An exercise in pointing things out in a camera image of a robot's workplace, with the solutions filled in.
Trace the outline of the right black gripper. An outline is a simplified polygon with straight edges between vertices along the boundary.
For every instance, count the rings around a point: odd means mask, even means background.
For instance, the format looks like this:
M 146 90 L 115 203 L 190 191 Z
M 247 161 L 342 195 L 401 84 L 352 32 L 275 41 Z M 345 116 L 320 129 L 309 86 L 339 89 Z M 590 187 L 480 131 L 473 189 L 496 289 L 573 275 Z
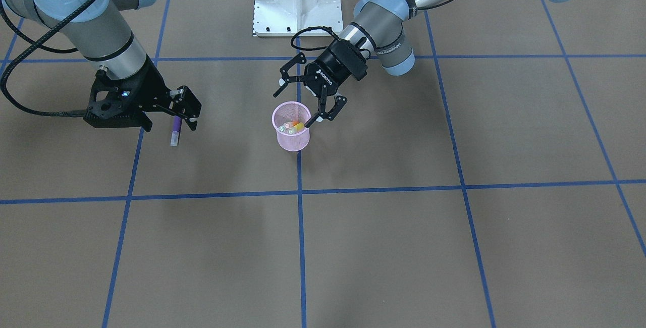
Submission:
M 151 59 L 146 59 L 139 71 L 120 80 L 112 80 L 106 70 L 96 71 L 83 119 L 95 128 L 141 127 L 149 132 L 152 121 L 146 112 L 175 112 L 195 131 L 201 107 L 188 86 L 170 91 Z

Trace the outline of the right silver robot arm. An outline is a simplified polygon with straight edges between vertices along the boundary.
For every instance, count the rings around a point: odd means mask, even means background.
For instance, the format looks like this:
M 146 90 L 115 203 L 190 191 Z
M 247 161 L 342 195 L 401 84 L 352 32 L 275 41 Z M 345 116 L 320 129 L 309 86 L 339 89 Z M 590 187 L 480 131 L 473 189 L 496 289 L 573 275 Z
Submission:
M 152 6 L 156 0 L 2 0 L 2 19 L 29 47 L 2 74 L 2 94 L 35 116 L 77 118 L 95 128 L 143 128 L 148 112 L 164 112 L 196 130 L 201 103 L 187 86 L 165 82 L 139 43 L 122 11 Z M 37 49 L 80 53 L 95 68 L 87 107 L 45 112 L 19 103 L 7 83 L 16 66 Z

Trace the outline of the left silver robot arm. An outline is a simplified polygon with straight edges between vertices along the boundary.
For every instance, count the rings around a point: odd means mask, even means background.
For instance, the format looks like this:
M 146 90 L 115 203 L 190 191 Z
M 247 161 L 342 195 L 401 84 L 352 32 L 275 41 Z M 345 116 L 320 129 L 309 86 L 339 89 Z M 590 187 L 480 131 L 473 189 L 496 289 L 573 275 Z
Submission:
M 406 38 L 403 24 L 419 12 L 447 5 L 454 0 L 360 0 L 354 8 L 354 18 L 337 33 L 330 27 L 320 30 L 333 37 L 332 43 L 320 47 L 321 54 L 305 63 L 305 48 L 281 67 L 279 92 L 288 84 L 301 82 L 316 96 L 318 108 L 305 121 L 309 128 L 316 121 L 332 121 L 346 105 L 347 98 L 338 89 L 348 77 L 361 80 L 367 74 L 367 59 L 378 57 L 382 67 L 398 77 L 413 68 L 415 56 Z M 568 0 L 549 0 L 554 3 Z M 302 75 L 289 75 L 295 64 L 305 64 Z

